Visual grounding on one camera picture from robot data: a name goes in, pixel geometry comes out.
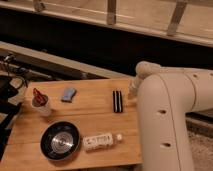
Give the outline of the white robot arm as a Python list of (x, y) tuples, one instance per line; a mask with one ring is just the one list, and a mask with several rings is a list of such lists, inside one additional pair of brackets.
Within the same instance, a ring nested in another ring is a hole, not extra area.
[(186, 115), (213, 110), (213, 70), (141, 61), (135, 71), (143, 171), (195, 171)]

